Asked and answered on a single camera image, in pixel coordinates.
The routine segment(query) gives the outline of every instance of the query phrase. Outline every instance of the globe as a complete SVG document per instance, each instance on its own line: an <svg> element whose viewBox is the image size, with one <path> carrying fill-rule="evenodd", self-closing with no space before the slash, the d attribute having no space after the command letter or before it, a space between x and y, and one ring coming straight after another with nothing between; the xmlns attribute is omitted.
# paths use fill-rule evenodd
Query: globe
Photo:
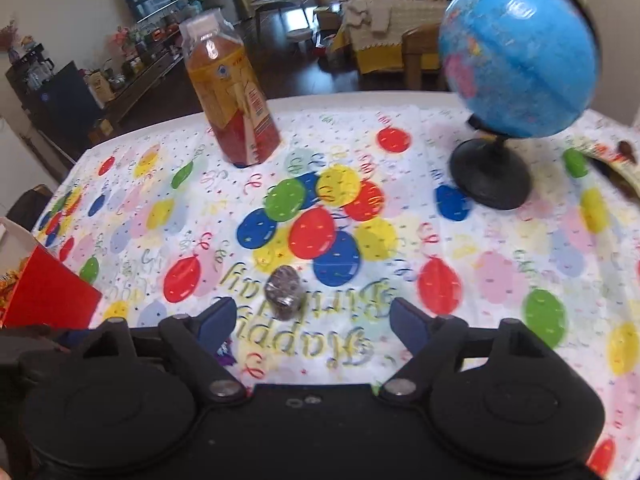
<svg viewBox="0 0 640 480"><path fill-rule="evenodd" d="M570 0L453 0L440 57L451 89L481 123L512 137L573 124L599 71L593 33Z"/></svg>

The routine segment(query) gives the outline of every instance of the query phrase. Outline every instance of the tablecloth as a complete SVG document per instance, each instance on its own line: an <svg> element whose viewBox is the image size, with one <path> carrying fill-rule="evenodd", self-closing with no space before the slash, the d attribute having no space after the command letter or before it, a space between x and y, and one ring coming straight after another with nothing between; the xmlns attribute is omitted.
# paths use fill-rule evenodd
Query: tablecloth
<svg viewBox="0 0 640 480"><path fill-rule="evenodd" d="M415 107L281 114L280 147L243 170L225 162L203 115L157 124L86 152L34 233L103 293L92 326L111 316L154 326L233 297L238 323L218 359L248 387L379 387L411 357L388 324L394 297L473 326L521 318L606 405L590 465L635 478L639 212L575 148L634 178L616 150L637 134L587 112L557 136L511 141L534 190L500 212L451 182L450 152L475 135L467 118ZM285 264L308 292L302 315L280 322L262 288Z"/></svg>

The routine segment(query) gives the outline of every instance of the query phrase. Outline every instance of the globe stand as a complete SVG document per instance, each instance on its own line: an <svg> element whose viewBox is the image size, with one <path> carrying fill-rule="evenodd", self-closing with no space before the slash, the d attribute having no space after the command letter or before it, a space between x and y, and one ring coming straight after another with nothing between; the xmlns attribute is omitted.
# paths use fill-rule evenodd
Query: globe stand
<svg viewBox="0 0 640 480"><path fill-rule="evenodd" d="M495 135L495 140L472 139L451 154L449 170L460 190L492 209L511 210L527 201L532 183L522 158L505 146L508 136L482 126L475 116L469 124Z"/></svg>

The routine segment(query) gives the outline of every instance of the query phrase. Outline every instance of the red box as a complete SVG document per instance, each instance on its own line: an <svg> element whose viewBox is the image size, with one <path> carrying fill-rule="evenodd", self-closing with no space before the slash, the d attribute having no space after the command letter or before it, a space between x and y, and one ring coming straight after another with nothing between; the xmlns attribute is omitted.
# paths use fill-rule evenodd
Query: red box
<svg viewBox="0 0 640 480"><path fill-rule="evenodd" d="M2 324L9 328L32 324L87 328L101 293L49 254L30 232L0 218L0 274L17 270L27 256Z"/></svg>

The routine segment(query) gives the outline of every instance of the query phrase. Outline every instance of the bottle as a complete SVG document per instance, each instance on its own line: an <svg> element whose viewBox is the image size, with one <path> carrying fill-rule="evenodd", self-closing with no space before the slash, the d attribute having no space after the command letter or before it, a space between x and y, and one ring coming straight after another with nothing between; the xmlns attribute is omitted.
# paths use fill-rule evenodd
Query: bottle
<svg viewBox="0 0 640 480"><path fill-rule="evenodd" d="M280 134L244 44L219 9L180 24L187 72L226 158L245 168L267 160Z"/></svg>

